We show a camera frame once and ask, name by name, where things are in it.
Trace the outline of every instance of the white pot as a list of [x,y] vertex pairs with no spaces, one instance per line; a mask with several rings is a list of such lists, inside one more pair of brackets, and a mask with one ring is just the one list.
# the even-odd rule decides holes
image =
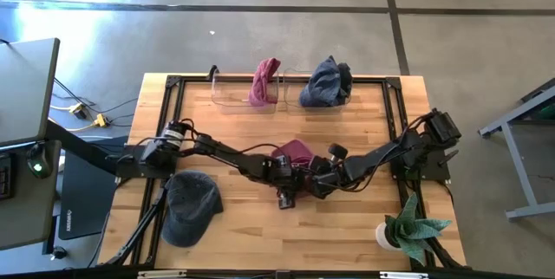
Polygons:
[[401,248],[396,248],[391,243],[389,243],[388,239],[385,237],[385,222],[379,224],[375,228],[375,240],[378,241],[378,244],[385,250],[401,250]]

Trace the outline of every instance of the maroon cloth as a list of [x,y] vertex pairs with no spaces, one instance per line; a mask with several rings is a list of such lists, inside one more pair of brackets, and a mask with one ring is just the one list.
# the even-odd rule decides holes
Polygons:
[[309,147],[298,139],[294,139],[287,144],[280,146],[279,149],[281,149],[281,151],[276,149],[271,152],[271,156],[276,158],[286,154],[291,159],[291,163],[293,165],[308,167],[312,161],[312,157],[314,157],[314,154],[310,151]]
[[278,103],[276,92],[268,91],[268,81],[278,71],[280,64],[281,61],[276,58],[260,62],[252,80],[251,91],[249,92],[249,102],[252,106],[261,107]]

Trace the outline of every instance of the gray metal frame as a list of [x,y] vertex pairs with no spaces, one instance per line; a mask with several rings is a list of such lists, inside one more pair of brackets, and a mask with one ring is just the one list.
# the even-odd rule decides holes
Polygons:
[[478,133],[483,138],[488,138],[492,133],[497,131],[502,131],[505,135],[506,144],[511,153],[511,158],[513,159],[514,167],[519,175],[520,184],[522,185],[522,190],[528,201],[528,206],[515,209],[513,211],[507,211],[506,216],[509,221],[513,221],[519,217],[530,217],[539,214],[553,213],[555,212],[555,202],[549,202],[544,204],[538,204],[530,181],[528,180],[528,174],[524,164],[522,163],[522,156],[520,155],[519,149],[516,142],[514,141],[513,133],[511,132],[510,122],[517,120],[524,114],[530,112],[534,108],[541,106],[544,102],[555,97],[555,87],[547,89],[545,92],[539,94],[538,96],[530,99],[524,104],[520,105],[516,109],[512,110],[510,113],[505,114],[501,118],[497,119],[495,122],[489,124],[487,127],[481,128]]

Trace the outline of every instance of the potted plant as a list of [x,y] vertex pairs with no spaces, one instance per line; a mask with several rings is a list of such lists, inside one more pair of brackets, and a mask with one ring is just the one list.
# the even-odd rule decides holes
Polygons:
[[451,224],[450,220],[416,219],[418,197],[413,193],[397,218],[385,216],[385,222],[375,229],[377,242],[386,250],[402,250],[424,265],[424,250],[432,251],[427,238],[441,236],[440,231]]

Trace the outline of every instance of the denim hat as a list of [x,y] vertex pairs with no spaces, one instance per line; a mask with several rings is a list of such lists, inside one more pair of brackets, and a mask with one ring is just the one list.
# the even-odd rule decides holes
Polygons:
[[336,64],[333,56],[320,62],[299,96],[303,107],[344,105],[350,96],[353,77],[346,63]]
[[216,183],[203,172],[183,171],[166,183],[167,213],[162,238],[180,248],[195,245],[214,214],[224,211]]

